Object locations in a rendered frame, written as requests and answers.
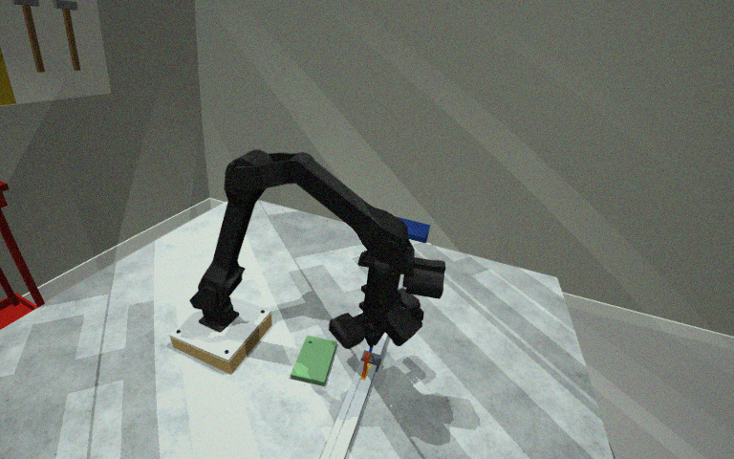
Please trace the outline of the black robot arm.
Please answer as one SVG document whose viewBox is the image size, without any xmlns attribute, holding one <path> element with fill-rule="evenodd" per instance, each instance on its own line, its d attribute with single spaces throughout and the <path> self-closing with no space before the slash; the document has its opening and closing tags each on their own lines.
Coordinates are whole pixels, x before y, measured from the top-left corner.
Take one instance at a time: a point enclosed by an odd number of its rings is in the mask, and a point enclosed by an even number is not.
<svg viewBox="0 0 734 459">
<path fill-rule="evenodd" d="M 367 204 L 309 153 L 268 154 L 255 149 L 226 168 L 228 203 L 217 247 L 200 280 L 199 291 L 190 298 L 192 306 L 203 312 L 199 323 L 222 333 L 239 316 L 233 311 L 230 295 L 243 280 L 245 268 L 238 258 L 253 207 L 266 188 L 289 184 L 300 185 L 356 232 L 368 250 L 361 253 L 358 266 L 369 268 L 370 292 L 396 293 L 403 274 L 403 288 L 408 294 L 441 299 L 445 263 L 415 257 L 403 221 Z M 401 346 L 420 330 L 423 314 L 420 307 L 404 309 L 399 298 L 393 307 L 380 311 L 374 326 L 378 330 L 383 327 L 391 341 Z"/>
</svg>

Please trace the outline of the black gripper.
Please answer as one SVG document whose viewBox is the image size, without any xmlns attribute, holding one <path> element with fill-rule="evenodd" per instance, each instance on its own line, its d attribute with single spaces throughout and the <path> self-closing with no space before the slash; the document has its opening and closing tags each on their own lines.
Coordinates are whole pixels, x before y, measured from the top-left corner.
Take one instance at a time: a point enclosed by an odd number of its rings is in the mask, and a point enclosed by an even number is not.
<svg viewBox="0 0 734 459">
<path fill-rule="evenodd" d="M 359 308 L 363 313 L 352 317 L 349 313 L 335 317 L 330 321 L 329 331 L 346 349 L 361 344 L 364 339 L 370 347 L 377 345 L 385 331 L 378 330 L 374 325 L 380 311 L 387 306 L 394 306 L 395 301 L 401 298 L 401 306 L 409 309 L 420 307 L 419 300 L 413 294 L 408 294 L 404 288 L 392 295 L 375 295 L 367 288 L 367 284 L 361 286 L 365 294 L 364 301 L 359 302 Z"/>
</svg>

